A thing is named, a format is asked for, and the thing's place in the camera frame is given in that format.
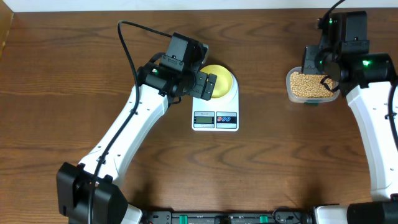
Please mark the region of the white digital kitchen scale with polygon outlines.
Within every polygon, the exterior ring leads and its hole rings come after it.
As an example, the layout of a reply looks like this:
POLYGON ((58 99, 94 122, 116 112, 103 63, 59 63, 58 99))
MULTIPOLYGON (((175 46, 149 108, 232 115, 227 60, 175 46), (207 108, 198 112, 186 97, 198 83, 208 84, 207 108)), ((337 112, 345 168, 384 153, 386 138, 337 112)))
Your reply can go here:
POLYGON ((221 98, 193 99, 192 129, 195 131, 235 132, 239 129, 239 86, 230 73, 232 86, 221 98))

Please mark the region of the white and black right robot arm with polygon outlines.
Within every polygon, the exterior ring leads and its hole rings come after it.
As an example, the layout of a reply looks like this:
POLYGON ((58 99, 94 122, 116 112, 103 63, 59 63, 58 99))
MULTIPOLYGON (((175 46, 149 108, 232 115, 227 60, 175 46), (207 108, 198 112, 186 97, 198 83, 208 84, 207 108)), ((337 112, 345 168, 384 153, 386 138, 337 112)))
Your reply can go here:
POLYGON ((397 223, 397 73, 387 53, 372 54, 364 11, 328 11, 318 21, 302 73, 337 83, 359 126, 371 177, 371 202, 320 205, 305 223, 397 223))

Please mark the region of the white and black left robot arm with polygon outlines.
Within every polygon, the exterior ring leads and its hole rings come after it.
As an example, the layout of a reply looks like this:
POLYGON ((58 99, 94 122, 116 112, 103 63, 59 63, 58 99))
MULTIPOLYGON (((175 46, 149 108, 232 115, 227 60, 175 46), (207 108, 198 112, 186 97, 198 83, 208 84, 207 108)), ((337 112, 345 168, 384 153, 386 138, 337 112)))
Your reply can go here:
POLYGON ((209 100, 216 76, 200 71, 209 46, 174 33, 166 52, 136 73, 123 110, 97 146, 78 165, 57 172, 58 207, 69 223, 139 223, 142 210, 129 204, 121 186, 150 129, 181 97, 209 100))

